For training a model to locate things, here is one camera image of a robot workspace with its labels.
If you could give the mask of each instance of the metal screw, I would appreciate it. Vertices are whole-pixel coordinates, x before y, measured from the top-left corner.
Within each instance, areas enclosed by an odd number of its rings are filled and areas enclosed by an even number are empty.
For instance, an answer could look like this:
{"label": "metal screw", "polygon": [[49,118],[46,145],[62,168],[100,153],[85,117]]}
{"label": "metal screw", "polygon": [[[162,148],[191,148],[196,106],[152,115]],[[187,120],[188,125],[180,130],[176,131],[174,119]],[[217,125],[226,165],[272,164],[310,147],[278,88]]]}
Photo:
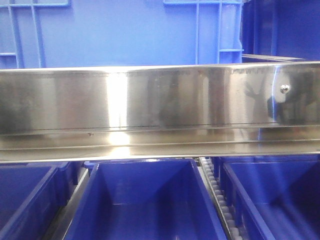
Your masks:
{"label": "metal screw", "polygon": [[286,94],[290,91],[290,86],[287,84],[281,85],[280,92]]}

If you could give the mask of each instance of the blue storage tote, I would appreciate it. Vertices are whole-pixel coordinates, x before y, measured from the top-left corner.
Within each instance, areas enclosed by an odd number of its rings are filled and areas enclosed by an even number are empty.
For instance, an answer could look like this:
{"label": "blue storage tote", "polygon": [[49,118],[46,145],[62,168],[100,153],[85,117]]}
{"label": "blue storage tote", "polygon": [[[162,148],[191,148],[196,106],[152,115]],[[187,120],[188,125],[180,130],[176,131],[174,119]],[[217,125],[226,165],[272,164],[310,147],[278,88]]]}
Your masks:
{"label": "blue storage tote", "polygon": [[55,167],[0,166],[0,240],[39,240],[59,209]]}
{"label": "blue storage tote", "polygon": [[235,224],[250,240],[320,238],[320,162],[226,163]]}
{"label": "blue storage tote", "polygon": [[227,240],[191,159],[97,164],[65,240]]}
{"label": "blue storage tote", "polygon": [[0,0],[0,69],[241,62],[242,0]]}
{"label": "blue storage tote", "polygon": [[76,185],[78,184],[78,173],[81,169],[81,162],[70,162],[70,161],[57,161],[57,162],[40,162],[40,163],[29,163],[29,166],[42,167],[42,166],[53,166],[58,169],[56,172],[55,186],[56,186],[56,197],[60,206],[65,206],[68,200],[71,198]]}
{"label": "blue storage tote", "polygon": [[247,1],[244,53],[320,60],[319,12],[319,0]]}

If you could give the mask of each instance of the stainless steel rail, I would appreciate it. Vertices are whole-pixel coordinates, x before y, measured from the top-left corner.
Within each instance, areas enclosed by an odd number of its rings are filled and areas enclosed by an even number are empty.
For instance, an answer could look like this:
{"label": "stainless steel rail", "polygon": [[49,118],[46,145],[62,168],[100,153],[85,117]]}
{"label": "stainless steel rail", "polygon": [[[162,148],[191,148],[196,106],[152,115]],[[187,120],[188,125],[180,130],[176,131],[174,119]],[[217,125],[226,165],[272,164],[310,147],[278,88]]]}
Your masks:
{"label": "stainless steel rail", "polygon": [[0,70],[0,161],[320,152],[320,62]]}

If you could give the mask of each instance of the stainless steel panel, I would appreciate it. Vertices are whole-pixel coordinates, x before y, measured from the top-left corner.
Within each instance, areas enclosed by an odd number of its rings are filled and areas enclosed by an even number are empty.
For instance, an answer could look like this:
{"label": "stainless steel panel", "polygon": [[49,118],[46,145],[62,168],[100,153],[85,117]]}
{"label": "stainless steel panel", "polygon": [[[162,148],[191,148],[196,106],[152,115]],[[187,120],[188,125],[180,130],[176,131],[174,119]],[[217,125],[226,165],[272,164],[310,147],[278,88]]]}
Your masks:
{"label": "stainless steel panel", "polygon": [[318,62],[1,70],[0,133],[317,125],[319,76]]}
{"label": "stainless steel panel", "polygon": [[320,63],[0,70],[0,161],[320,152]]}
{"label": "stainless steel panel", "polygon": [[302,62],[304,58],[288,57],[288,56],[271,56],[258,54],[242,54],[244,63],[268,63],[268,62]]}

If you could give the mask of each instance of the blue plastic bin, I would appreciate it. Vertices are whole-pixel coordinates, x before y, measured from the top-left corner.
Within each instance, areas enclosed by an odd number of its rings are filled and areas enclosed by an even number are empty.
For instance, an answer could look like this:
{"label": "blue plastic bin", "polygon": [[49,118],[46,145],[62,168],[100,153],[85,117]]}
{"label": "blue plastic bin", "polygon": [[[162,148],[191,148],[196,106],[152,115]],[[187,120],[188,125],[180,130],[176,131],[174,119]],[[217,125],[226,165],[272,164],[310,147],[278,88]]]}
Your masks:
{"label": "blue plastic bin", "polygon": [[235,223],[250,240],[320,238],[320,162],[226,163]]}
{"label": "blue plastic bin", "polygon": [[0,166],[0,240],[39,240],[59,209],[55,167]]}
{"label": "blue plastic bin", "polygon": [[244,53],[320,60],[319,12],[319,0],[247,1]]}
{"label": "blue plastic bin", "polygon": [[70,162],[70,161],[57,161],[57,162],[40,162],[40,163],[29,163],[29,166],[42,167],[42,166],[53,166],[58,169],[56,172],[55,186],[56,186],[56,197],[60,206],[65,206],[68,200],[71,198],[76,185],[78,184],[78,173],[81,169],[83,161]]}
{"label": "blue plastic bin", "polygon": [[0,69],[241,62],[242,0],[0,0]]}
{"label": "blue plastic bin", "polygon": [[65,240],[226,240],[191,159],[97,164]]}

